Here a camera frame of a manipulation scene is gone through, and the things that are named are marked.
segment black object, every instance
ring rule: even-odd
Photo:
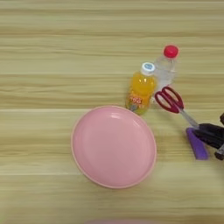
[[[218,152],[216,151],[214,153],[215,157],[218,158],[219,160],[223,160],[224,159],[224,155],[223,155],[223,152]]]
[[[224,144],[224,128],[211,123],[202,123],[193,134],[202,142],[219,149]]]

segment clear plastic bottle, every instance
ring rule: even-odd
[[[141,71],[134,73],[132,77],[126,99],[126,108],[138,115],[146,112],[150,106],[150,99],[157,86],[154,71],[155,66],[145,62],[142,64]]]
[[[178,53],[179,49],[175,45],[167,45],[164,48],[164,54],[155,61],[155,74],[157,77],[156,92],[172,84],[176,73],[175,64]]]

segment scissor blade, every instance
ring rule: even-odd
[[[196,129],[198,130],[200,126],[198,123],[192,119],[183,109],[179,108],[179,113]]]

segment wooden table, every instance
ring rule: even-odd
[[[187,112],[220,124],[223,39],[222,0],[1,0],[0,223],[224,223],[224,164],[213,149],[194,159],[181,115],[152,106],[143,116],[157,164],[130,189],[93,184],[70,149],[79,118],[123,106],[132,74],[167,44],[180,50],[174,87]]]

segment scissors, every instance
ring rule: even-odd
[[[200,128],[198,123],[184,111],[184,103],[181,96],[171,87],[163,87],[161,91],[156,92],[155,99],[163,109],[175,114],[180,113],[196,130]]]

